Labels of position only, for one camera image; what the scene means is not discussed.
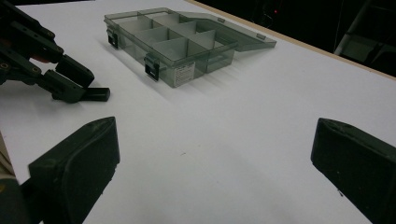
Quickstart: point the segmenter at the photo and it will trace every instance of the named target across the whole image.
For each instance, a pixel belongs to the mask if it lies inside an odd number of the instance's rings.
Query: table surface
[[[396,146],[396,82],[269,35],[274,49],[235,53],[172,89],[107,43],[104,15],[155,7],[208,12],[182,0],[20,7],[93,71],[93,87],[112,91],[106,103],[69,105],[37,86],[2,85],[0,128],[20,183],[70,133],[115,116],[121,162],[84,223],[369,223],[310,153],[318,118]]]

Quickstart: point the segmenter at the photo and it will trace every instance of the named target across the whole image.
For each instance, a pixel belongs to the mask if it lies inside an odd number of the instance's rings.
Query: plastic organizer box
[[[111,45],[172,88],[231,64],[235,51],[276,44],[222,18],[163,7],[105,15],[105,23]]]

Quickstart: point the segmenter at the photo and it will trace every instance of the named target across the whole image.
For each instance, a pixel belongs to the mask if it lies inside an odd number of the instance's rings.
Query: white label
[[[175,68],[175,87],[194,79],[195,62],[183,64]]]

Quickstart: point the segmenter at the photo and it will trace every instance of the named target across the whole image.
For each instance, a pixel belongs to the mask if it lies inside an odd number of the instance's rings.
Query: white table
[[[69,105],[37,86],[0,86],[0,128],[20,183],[70,133],[115,116],[121,162],[85,223],[369,223],[310,153],[318,118],[396,146],[396,82],[270,35],[274,49],[235,54],[172,89],[107,43],[104,15],[154,7],[208,12],[182,0],[20,7],[93,71],[93,87],[112,92],[106,103]]]

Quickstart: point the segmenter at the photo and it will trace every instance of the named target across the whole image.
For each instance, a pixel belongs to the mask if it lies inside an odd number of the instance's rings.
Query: robotic arm
[[[92,72],[64,54],[55,34],[5,0],[0,0],[0,85],[7,80],[37,84],[67,103],[107,101],[109,88],[89,88]],[[57,63],[44,75],[29,59]]]

